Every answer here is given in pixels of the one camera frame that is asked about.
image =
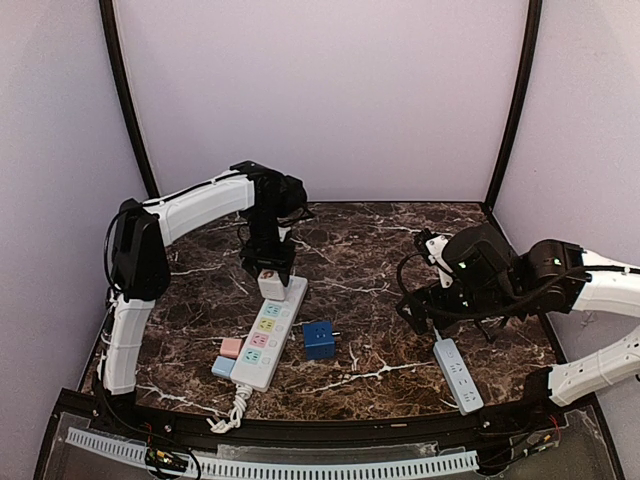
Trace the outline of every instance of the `white power strip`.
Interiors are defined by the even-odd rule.
[[[267,391],[306,292],[307,279],[292,276],[284,300],[264,301],[231,371],[233,383]]]
[[[473,383],[471,374],[462,360],[462,356],[455,342],[447,338],[442,340],[437,334],[438,341],[433,346],[433,353],[447,379],[451,393],[453,393],[460,413],[466,415],[484,406],[480,392]]]

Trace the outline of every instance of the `white wall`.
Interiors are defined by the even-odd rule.
[[[164,193],[252,158],[315,200],[484,199],[526,0],[117,4]]]
[[[143,189],[98,2],[0,10],[0,478],[20,480],[102,320],[106,225]]]
[[[496,215],[519,251],[558,238],[640,265],[640,3],[545,2],[531,83]],[[558,315],[569,359],[639,320]],[[640,384],[599,395],[627,478],[640,479]]]

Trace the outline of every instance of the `marble table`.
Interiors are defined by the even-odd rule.
[[[396,265],[414,252],[413,234],[456,233],[486,222],[474,203],[318,203],[316,218],[293,232],[295,274],[309,280],[268,392],[255,393],[245,417],[277,420],[387,419],[453,411],[432,353],[433,335],[417,336],[394,310]],[[262,304],[241,268],[232,215],[168,248],[171,286],[147,324],[138,361],[138,403],[197,414],[224,414],[234,386],[211,374],[224,337],[245,337]],[[436,279],[416,258],[412,287]],[[307,361],[302,325],[328,320],[334,358]],[[442,332],[456,340],[485,404],[518,400],[524,378],[555,363],[540,320],[511,319],[488,344],[472,322]],[[90,392],[91,369],[84,392]]]

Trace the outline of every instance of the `black pole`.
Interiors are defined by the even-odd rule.
[[[513,142],[516,139],[518,123],[522,114],[522,106],[527,94],[529,77],[531,76],[531,66],[533,65],[533,54],[536,49],[536,39],[538,38],[538,27],[540,26],[540,15],[542,13],[542,0],[529,0],[529,12],[527,13],[527,24],[524,30],[524,40],[522,42],[522,52],[520,53],[520,65],[518,66],[518,76],[513,89],[511,108],[507,117],[507,125],[502,136],[500,152],[496,160],[496,166],[491,177],[491,184],[487,191],[484,204],[489,211],[493,210],[500,194],[500,187],[504,180],[504,175],[509,164],[509,157],[513,149]]]
[[[120,99],[120,108],[122,116],[129,132],[129,140],[133,147],[133,153],[136,157],[138,169],[144,182],[149,198],[157,198],[160,196],[158,185],[151,170],[149,157],[144,148],[140,125],[136,117],[136,111],[133,107],[133,99],[131,98],[131,90],[129,89],[129,81],[124,68],[124,60],[122,58],[122,50],[120,49],[120,39],[118,37],[118,27],[116,24],[116,16],[113,10],[113,0],[100,0],[100,14],[102,16],[102,27],[104,29],[104,38],[107,42],[107,51],[109,52],[109,60],[111,61],[111,71],[116,84],[118,98]]]

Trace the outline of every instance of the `pink block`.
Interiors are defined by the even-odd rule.
[[[225,338],[222,340],[220,355],[227,358],[238,358],[242,350],[242,340],[240,338]]]

